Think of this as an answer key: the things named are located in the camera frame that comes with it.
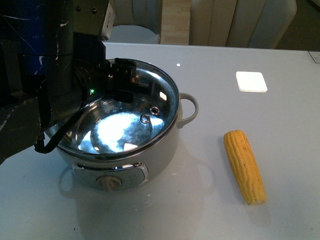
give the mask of black cable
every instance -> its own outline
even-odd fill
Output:
[[[41,131],[39,138],[34,145],[34,150],[41,154],[47,154],[54,150],[69,129],[80,119],[84,110],[77,111],[59,130],[52,136],[50,141],[45,146],[45,133]]]

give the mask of white table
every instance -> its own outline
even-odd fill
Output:
[[[166,71],[198,100],[197,118],[181,129],[169,166],[128,191],[80,184],[56,150],[7,159],[0,239],[320,239],[320,64],[308,52],[121,43],[106,51]],[[237,71],[261,72],[267,92],[239,91]],[[266,204],[246,205],[236,185],[223,145],[235,129],[250,140]]]

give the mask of chair backrest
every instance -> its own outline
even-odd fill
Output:
[[[226,46],[237,0],[192,0],[189,44]]]
[[[248,47],[276,48],[296,12],[295,0],[267,0]]]
[[[161,34],[163,0],[110,0],[113,26],[136,25]]]
[[[189,43],[275,48],[296,10],[295,0],[192,0]]]

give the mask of white square coaster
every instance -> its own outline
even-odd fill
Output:
[[[237,71],[235,76],[242,92],[265,93],[268,90],[261,72]]]

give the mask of wooden panel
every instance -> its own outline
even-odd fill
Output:
[[[161,44],[189,44],[191,1],[163,0]]]

